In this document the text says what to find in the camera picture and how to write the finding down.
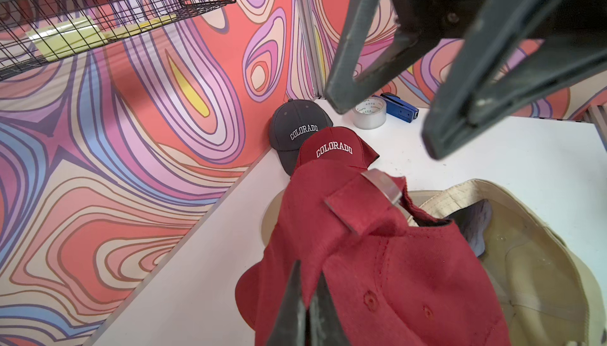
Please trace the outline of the dark red cap front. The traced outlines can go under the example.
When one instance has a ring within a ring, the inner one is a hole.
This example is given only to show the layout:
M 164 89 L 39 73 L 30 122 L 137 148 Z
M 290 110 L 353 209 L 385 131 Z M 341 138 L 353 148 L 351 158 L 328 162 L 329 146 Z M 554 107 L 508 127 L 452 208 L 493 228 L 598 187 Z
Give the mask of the dark red cap front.
M 324 278 L 353 345 L 511 342 L 458 226 L 417 208 L 402 177 L 322 159 L 296 169 L 262 260 L 236 286 L 257 345 L 270 338 L 295 264 L 303 304 Z

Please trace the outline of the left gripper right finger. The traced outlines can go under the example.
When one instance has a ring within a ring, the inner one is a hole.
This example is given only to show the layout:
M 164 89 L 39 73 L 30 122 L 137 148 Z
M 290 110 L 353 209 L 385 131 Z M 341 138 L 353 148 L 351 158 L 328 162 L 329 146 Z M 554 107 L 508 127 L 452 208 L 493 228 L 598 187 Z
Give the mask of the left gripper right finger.
M 320 274 L 308 309 L 308 345 L 351 346 L 323 273 Z

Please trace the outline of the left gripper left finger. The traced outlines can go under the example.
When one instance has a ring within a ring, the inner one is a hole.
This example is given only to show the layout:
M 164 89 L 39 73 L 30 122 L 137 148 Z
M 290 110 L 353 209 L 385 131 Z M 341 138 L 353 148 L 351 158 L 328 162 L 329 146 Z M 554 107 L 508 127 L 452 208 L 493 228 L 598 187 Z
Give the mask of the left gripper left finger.
M 300 261 L 293 264 L 267 346 L 308 345 L 308 312 L 303 301 Z

